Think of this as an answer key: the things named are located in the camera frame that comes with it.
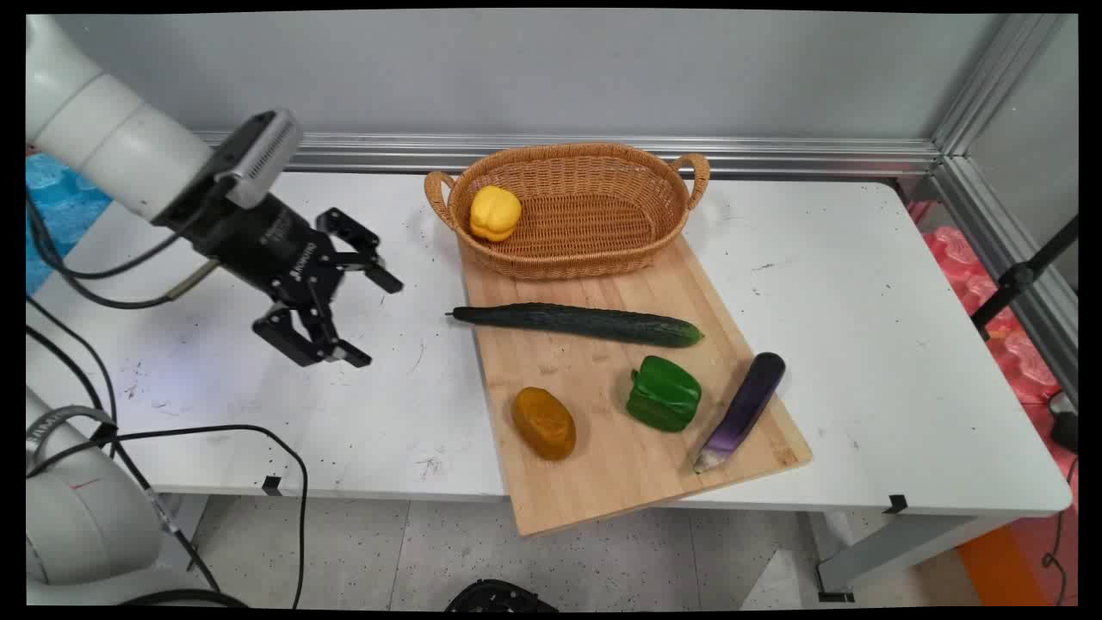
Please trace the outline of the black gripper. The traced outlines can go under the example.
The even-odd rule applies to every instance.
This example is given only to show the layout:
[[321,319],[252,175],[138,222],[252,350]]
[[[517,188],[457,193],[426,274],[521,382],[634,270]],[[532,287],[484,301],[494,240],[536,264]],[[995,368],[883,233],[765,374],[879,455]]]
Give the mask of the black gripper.
[[[393,295],[403,289],[379,255],[381,239],[339,209],[316,217],[316,228],[268,194],[253,208],[231,200],[235,177],[190,185],[154,225],[181,233],[193,250],[276,300],[252,331],[302,368],[344,362],[366,368],[371,356],[343,340],[328,302],[345,271],[361,272]],[[333,239],[348,244],[338,251]]]

